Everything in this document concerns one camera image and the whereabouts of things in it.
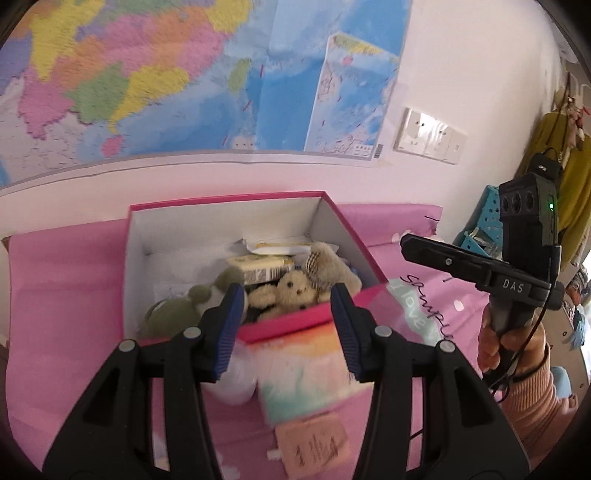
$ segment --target colorful card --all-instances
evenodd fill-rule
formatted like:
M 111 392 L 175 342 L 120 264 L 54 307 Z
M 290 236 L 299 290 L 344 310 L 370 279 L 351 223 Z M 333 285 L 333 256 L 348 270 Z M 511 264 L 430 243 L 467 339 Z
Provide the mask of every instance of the colorful card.
M 330 407 L 373 384 L 347 370 L 334 323 L 251 345 L 259 399 L 274 426 Z

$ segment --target human hand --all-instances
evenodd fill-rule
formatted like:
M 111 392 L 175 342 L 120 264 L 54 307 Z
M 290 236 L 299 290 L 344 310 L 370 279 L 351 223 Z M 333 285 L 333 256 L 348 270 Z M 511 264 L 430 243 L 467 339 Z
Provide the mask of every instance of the human hand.
M 482 329 L 478 335 L 478 366 L 482 372 L 494 370 L 501 362 L 499 348 L 501 345 L 507 350 L 517 352 L 529 337 L 533 325 L 511 330 L 499 340 L 491 328 L 491 308 L 487 305 L 482 312 Z M 535 331 L 521 358 L 517 362 L 515 375 L 520 376 L 538 368 L 544 361 L 546 348 L 546 332 L 544 326 Z

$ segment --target pink sleeve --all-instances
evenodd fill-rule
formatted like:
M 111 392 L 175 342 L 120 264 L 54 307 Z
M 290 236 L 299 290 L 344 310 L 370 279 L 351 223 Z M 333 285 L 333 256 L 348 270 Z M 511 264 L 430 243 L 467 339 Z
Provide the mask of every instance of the pink sleeve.
M 501 407 L 521 440 L 532 468 L 556 445 L 578 406 L 575 395 L 557 398 L 549 355 L 535 374 L 511 386 Z

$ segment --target screw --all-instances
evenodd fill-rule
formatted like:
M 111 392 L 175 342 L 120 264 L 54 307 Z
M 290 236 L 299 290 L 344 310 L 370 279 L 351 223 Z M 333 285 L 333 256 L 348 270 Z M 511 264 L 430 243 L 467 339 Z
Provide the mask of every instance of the screw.
M 185 338 L 193 340 L 195 338 L 201 337 L 201 328 L 199 327 L 189 327 L 184 332 L 183 335 Z
M 456 345 L 454 345 L 454 343 L 450 342 L 449 340 L 444 340 L 439 344 L 439 348 L 442 352 L 452 353 L 456 350 Z
M 119 344 L 119 350 L 122 352 L 130 352 L 135 348 L 135 342 L 133 340 L 123 340 Z
M 374 332 L 377 336 L 382 338 L 388 338 L 390 335 L 392 335 L 392 329 L 387 325 L 378 325 L 374 329 Z

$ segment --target poster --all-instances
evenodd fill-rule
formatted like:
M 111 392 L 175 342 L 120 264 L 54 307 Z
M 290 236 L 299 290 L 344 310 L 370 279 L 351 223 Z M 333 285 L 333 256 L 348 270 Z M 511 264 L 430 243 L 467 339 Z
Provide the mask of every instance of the poster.
M 0 187 L 199 152 L 371 161 L 409 8 L 39 0 L 0 50 Z

